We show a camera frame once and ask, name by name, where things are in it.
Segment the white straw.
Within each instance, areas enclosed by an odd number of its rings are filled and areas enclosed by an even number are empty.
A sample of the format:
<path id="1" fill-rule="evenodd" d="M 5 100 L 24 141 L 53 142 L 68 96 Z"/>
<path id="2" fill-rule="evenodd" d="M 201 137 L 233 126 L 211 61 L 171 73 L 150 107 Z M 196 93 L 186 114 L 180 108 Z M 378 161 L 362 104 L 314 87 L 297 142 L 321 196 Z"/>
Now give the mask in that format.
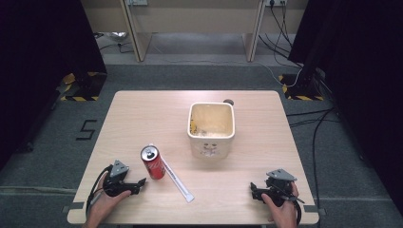
<path id="1" fill-rule="evenodd" d="M 179 179 L 179 177 L 175 174 L 175 172 L 172 170 L 172 168 L 167 164 L 167 162 L 164 160 L 162 157 L 162 162 L 165 168 L 165 174 L 168 174 L 168 176 L 173 180 L 183 197 L 187 202 L 191 202 L 192 200 L 195 199 L 195 197 L 189 192 L 189 190 L 185 187 L 185 185 L 182 183 L 182 181 Z"/>

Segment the wooden desk frame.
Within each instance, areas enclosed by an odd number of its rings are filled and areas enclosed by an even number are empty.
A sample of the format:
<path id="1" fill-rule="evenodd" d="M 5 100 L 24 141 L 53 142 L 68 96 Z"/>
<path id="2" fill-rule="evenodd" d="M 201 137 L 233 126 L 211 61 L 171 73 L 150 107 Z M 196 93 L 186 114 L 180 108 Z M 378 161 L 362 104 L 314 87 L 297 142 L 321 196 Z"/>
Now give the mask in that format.
<path id="1" fill-rule="evenodd" d="M 129 34 L 139 62 L 155 33 L 239 34 L 251 62 L 258 35 L 280 32 L 280 21 L 287 32 L 297 32 L 309 0 L 288 0 L 285 7 L 266 7 L 265 0 L 147 0 L 148 6 L 133 7 L 125 0 L 80 1 L 94 32 Z"/>

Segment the person's left hand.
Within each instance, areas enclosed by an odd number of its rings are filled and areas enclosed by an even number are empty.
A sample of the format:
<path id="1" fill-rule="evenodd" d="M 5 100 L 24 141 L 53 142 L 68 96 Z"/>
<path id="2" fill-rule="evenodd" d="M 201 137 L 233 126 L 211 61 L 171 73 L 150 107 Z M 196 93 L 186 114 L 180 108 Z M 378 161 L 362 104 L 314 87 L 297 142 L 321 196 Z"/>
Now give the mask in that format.
<path id="1" fill-rule="evenodd" d="M 102 192 L 92 204 L 86 216 L 86 220 L 100 221 L 101 223 L 109 216 L 114 208 L 124 199 L 130 196 L 129 191 L 124 191 L 116 197 L 110 197 Z"/>

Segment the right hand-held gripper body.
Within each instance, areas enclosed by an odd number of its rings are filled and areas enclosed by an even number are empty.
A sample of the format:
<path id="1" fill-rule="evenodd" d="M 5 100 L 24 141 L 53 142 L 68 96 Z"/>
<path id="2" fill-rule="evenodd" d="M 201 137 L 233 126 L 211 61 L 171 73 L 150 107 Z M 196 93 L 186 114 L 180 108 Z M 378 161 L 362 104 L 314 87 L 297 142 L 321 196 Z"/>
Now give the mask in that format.
<path id="1" fill-rule="evenodd" d="M 273 203 L 280 207 L 285 201 L 295 201 L 297 197 L 293 194 L 292 182 L 297 178 L 285 171 L 277 169 L 267 172 L 268 179 L 266 182 L 267 195 L 272 199 Z"/>

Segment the grey tape strip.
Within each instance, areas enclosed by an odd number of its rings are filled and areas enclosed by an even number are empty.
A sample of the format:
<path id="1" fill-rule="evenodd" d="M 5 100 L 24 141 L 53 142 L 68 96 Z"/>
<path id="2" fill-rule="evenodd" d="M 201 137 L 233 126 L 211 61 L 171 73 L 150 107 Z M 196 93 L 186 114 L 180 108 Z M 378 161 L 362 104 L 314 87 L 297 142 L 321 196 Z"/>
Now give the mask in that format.
<path id="1" fill-rule="evenodd" d="M 306 213 L 318 213 L 320 216 L 326 216 L 326 210 L 324 208 L 318 208 L 316 205 L 303 205 Z"/>
<path id="2" fill-rule="evenodd" d="M 70 205 L 66 205 L 62 208 L 62 212 L 64 214 L 67 214 L 70 210 L 75 210 L 75 209 L 83 209 L 84 208 L 84 203 L 81 202 L 72 202 Z"/>

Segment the black curtain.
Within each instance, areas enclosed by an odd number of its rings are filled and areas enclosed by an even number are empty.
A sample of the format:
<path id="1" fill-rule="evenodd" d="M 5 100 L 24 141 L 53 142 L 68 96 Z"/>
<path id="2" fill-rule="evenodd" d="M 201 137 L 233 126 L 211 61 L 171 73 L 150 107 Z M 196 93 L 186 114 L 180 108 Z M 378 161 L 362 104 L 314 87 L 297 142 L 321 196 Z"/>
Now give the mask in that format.
<path id="1" fill-rule="evenodd" d="M 289 59 L 325 72 L 350 132 L 403 216 L 403 0 L 308 0 Z"/>
<path id="2" fill-rule="evenodd" d="M 81 0 L 0 0 L 0 170 L 65 76 L 105 70 Z"/>

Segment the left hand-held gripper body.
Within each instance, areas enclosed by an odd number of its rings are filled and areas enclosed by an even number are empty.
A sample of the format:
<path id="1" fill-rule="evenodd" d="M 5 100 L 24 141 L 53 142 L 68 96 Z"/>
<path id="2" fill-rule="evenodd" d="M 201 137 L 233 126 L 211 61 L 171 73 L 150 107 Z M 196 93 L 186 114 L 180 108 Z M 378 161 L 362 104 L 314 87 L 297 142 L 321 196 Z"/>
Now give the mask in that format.
<path id="1" fill-rule="evenodd" d="M 124 191 L 129 191 L 131 194 L 130 189 L 137 187 L 135 183 L 125 183 L 128 170 L 129 167 L 119 160 L 112 164 L 103 182 L 103 189 L 108 196 L 116 197 Z"/>

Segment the red soda can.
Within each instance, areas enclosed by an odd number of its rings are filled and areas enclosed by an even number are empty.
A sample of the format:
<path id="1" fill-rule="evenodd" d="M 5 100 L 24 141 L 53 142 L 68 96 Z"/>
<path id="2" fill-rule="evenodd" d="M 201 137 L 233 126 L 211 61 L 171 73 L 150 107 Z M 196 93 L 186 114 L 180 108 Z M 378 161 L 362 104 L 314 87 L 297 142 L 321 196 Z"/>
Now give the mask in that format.
<path id="1" fill-rule="evenodd" d="M 151 179 L 160 180 L 164 177 L 165 168 L 160 151 L 155 145 L 145 146 L 141 151 L 141 159 Z"/>

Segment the person's right hand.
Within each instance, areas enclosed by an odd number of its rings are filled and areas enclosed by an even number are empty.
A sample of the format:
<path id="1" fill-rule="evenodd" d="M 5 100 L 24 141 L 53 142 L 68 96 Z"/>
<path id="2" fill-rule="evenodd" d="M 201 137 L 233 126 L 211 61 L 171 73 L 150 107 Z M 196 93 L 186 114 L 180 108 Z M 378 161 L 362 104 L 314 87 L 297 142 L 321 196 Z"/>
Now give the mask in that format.
<path id="1" fill-rule="evenodd" d="M 269 210 L 269 222 L 274 222 L 275 225 L 297 225 L 297 208 L 291 201 L 285 201 L 280 207 L 277 207 L 268 195 L 262 194 L 261 197 Z"/>

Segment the black striped-edge stand base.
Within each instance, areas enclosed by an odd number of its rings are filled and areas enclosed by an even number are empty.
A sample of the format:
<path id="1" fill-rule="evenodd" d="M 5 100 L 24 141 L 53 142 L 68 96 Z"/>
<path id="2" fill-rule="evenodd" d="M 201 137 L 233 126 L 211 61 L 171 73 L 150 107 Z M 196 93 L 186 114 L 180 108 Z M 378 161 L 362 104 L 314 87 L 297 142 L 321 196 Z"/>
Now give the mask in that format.
<path id="1" fill-rule="evenodd" d="M 106 81 L 106 74 L 89 72 L 86 80 L 77 80 L 73 73 L 65 76 L 61 83 L 61 101 L 92 102 L 99 99 Z"/>
<path id="2" fill-rule="evenodd" d="M 279 77 L 282 91 L 288 100 L 322 101 L 323 96 L 318 91 L 314 81 L 299 79 L 297 74 L 283 74 Z"/>

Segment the cream square bin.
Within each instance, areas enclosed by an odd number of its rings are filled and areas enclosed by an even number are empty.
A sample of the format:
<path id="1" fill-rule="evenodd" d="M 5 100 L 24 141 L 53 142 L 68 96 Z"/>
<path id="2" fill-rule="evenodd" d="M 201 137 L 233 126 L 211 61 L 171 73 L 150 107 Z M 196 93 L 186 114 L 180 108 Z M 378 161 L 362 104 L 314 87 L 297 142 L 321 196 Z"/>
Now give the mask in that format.
<path id="1" fill-rule="evenodd" d="M 236 132 L 233 106 L 229 103 L 193 103 L 186 132 L 194 157 L 206 161 L 226 158 Z"/>

